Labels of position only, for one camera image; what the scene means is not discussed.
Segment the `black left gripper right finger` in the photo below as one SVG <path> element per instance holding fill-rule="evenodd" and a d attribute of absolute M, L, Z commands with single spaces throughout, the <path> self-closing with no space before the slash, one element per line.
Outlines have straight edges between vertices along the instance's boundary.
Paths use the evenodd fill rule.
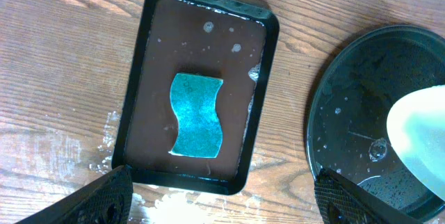
<path fill-rule="evenodd" d="M 314 192 L 324 223 L 421 224 L 329 168 L 316 176 Z"/>

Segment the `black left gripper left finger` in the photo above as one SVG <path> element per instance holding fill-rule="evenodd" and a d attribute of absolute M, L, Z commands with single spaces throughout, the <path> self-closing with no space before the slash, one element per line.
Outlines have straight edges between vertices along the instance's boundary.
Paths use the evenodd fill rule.
<path fill-rule="evenodd" d="M 119 166 L 19 224 L 126 223 L 133 192 L 129 168 Z"/>

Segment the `light green plate with stain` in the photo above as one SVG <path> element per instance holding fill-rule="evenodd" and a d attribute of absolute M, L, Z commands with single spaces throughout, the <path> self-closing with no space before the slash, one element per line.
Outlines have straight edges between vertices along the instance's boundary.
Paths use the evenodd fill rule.
<path fill-rule="evenodd" d="M 400 98 L 387 116 L 387 135 L 407 169 L 444 199 L 444 86 Z"/>

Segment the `green yellow sponge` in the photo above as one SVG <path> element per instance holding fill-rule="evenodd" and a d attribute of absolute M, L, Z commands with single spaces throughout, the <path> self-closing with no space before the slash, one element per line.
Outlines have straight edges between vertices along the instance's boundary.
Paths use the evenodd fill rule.
<path fill-rule="evenodd" d="M 170 88 L 170 104 L 177 119 L 178 134 L 170 153 L 175 156 L 215 159 L 223 142 L 216 112 L 223 80 L 178 73 Z"/>

